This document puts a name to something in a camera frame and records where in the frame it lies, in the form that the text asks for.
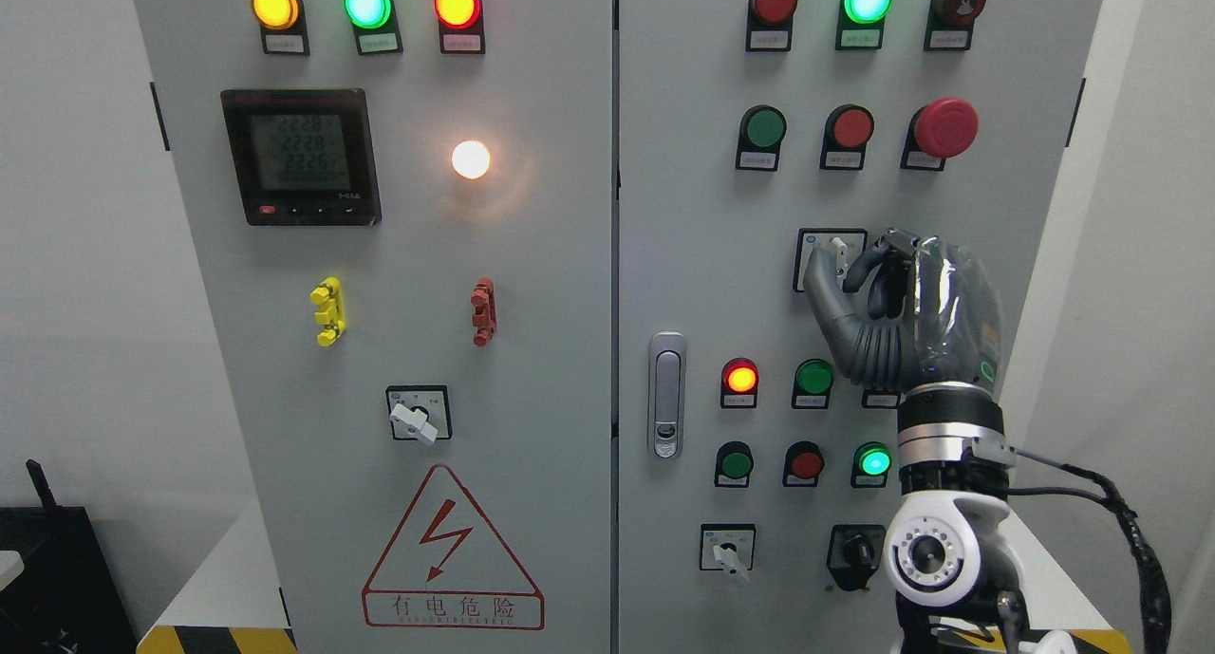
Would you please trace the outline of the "gray robotic hand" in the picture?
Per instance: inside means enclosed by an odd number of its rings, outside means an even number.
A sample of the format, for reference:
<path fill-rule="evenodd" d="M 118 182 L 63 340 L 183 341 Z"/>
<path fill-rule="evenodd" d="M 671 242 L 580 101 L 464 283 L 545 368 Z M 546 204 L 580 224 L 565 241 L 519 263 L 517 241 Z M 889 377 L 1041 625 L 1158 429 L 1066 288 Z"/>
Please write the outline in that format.
<path fill-rule="evenodd" d="M 955 382 L 994 391 L 1000 299 L 970 249 L 888 229 L 842 281 L 829 256 L 813 252 L 803 286 L 833 363 L 852 383 L 908 393 Z"/>

